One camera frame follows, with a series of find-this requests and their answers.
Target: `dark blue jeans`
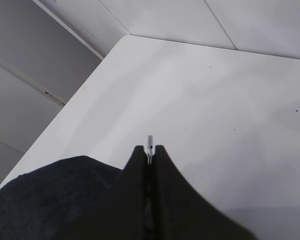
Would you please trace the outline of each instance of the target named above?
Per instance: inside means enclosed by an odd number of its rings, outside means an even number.
[[[48,240],[98,202],[121,170],[87,156],[52,163],[0,190],[0,240]]]

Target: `black object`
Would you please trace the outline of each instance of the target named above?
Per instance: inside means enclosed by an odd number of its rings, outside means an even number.
[[[136,146],[116,182],[54,240],[255,240],[203,199],[163,146],[152,161]]]

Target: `white table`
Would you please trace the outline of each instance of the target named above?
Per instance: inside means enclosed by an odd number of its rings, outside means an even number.
[[[79,155],[123,168],[149,134],[199,193],[260,239],[300,240],[296,59],[125,36],[1,187]]]

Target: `panel seam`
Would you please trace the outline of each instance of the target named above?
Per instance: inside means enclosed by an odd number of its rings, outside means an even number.
[[[215,14],[215,12],[212,10],[212,8],[210,7],[210,5],[208,4],[207,0],[203,0],[206,4],[206,6],[210,9],[211,13],[213,14],[214,18],[216,19],[216,21],[218,22],[218,24],[220,25],[220,27],[222,28],[223,32],[225,33],[225,35],[227,36],[227,38],[229,39],[229,41],[232,43],[233,47],[235,50],[238,50],[238,48],[236,47],[234,41],[232,41],[232,39],[230,38],[229,34],[227,33],[226,29],[224,28],[224,26],[221,24],[220,20],[217,18],[217,15]]]
[[[76,19],[75,17],[73,17],[73,19],[78,23],[78,24],[80,24],[80,26],[87,32],[87,33],[89,33],[98,43],[100,43],[106,50],[108,50],[109,52],[110,52],[110,49],[109,48],[107,48],[94,34],[92,34],[85,26],[83,26],[82,24],[81,24],[81,22],[78,20],[78,19]]]
[[[40,0],[33,0],[42,10],[44,10],[50,17],[52,17],[57,23],[59,23],[64,29],[66,29],[71,35],[73,35],[79,42],[81,42],[86,48],[88,48],[93,54],[95,54],[101,61],[104,57],[90,44],[85,41],[79,34],[77,34],[72,28],[70,28],[62,19],[55,15],[46,5]]]
[[[125,25],[122,24],[122,22],[106,7],[106,5],[104,5],[104,3],[101,1],[101,0],[98,0],[103,6],[105,9],[107,9],[107,11],[109,13],[111,13],[111,15],[121,24],[122,27],[124,27],[124,29],[130,34],[130,35],[133,35],[126,27]]]
[[[43,87],[40,87],[39,85],[35,84],[32,80],[30,80],[28,77],[23,75],[21,72],[17,71],[13,67],[9,66],[8,64],[4,63],[0,60],[0,67],[4,70],[6,70],[8,73],[15,76],[17,79],[21,80],[22,82],[26,83],[30,87],[32,87],[37,92],[48,96],[51,100],[53,100],[55,103],[57,103],[60,106],[66,105],[66,102],[61,100],[60,98],[54,96],[52,93],[48,92],[48,90],[44,89]]]
[[[6,147],[8,147],[8,148],[10,148],[10,149],[12,149],[12,150],[15,150],[16,152],[18,152],[18,153],[20,153],[20,154],[25,154],[23,151],[20,151],[20,150],[14,148],[13,146],[10,146],[10,145],[6,144],[6,143],[3,142],[3,141],[0,141],[0,144],[3,144],[3,145],[5,145]]]

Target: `white wall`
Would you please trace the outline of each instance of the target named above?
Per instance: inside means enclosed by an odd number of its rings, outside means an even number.
[[[0,0],[0,61],[63,102],[100,63],[31,0]]]

